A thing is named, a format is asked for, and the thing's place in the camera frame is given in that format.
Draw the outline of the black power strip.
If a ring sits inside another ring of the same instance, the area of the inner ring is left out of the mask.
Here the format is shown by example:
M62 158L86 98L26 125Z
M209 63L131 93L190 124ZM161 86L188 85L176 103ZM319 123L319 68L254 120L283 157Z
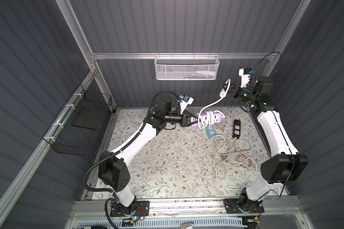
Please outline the black power strip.
M232 137L239 139L240 135L241 135L241 121L238 119L234 119L233 129L232 129Z

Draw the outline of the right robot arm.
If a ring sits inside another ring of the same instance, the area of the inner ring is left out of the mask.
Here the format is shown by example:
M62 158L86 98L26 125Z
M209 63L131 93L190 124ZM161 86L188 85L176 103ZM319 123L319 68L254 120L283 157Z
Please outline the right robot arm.
M256 119L268 141L271 157L261 164L256 181L242 190L239 196L241 208L259 205L270 191L283 189L289 182L296 181L309 162L291 142L276 105L269 99L272 83L259 77L249 89L250 76L244 75L243 79L240 85L227 80L222 85L221 94L244 101L249 106L248 112L258 113Z

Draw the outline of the purple power strip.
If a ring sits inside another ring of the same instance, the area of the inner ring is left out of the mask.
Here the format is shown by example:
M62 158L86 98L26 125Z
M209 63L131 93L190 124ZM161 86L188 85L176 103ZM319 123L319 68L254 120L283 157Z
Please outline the purple power strip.
M213 113L208 112L208 114L204 113L201 114L200 122L192 124L192 126L205 127L215 123L221 123L223 118L225 118L225 116L219 111L214 111Z

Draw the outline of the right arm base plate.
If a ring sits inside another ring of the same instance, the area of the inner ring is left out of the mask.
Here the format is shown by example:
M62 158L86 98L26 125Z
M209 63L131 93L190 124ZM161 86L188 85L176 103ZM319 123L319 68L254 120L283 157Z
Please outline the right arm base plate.
M265 212L262 201L226 198L223 199L223 204L227 214L258 213L260 215Z

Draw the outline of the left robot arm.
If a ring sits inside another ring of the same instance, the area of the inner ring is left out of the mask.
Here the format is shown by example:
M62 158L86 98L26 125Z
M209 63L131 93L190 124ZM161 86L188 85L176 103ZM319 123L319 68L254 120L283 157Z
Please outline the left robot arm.
M98 166L98 178L110 187L116 200L123 207L129 208L134 206L136 197L129 187L131 178L128 166L137 153L155 138L168 123L180 124L181 127L188 127L190 122L190 113L184 110L191 105L194 99L186 94L176 99L177 108L171 111L172 98L157 94L152 100L147 115L142 125L137 131L118 148L111 151L116 154L114 157L107 159Z

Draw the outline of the teal power strip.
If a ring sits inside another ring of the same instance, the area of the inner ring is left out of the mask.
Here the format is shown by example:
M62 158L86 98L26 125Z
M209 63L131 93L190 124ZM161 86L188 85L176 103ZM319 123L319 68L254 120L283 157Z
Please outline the teal power strip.
M205 130L206 130L207 137L209 140L212 139L216 135L215 129L211 125L206 126Z

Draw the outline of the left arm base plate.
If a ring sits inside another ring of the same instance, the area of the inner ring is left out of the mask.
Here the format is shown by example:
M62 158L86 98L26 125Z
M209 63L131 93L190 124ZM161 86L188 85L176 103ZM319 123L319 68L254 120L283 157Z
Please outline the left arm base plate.
M111 203L111 217L145 217L149 215L150 202L137 200L133 201L129 207L123 206L121 203Z

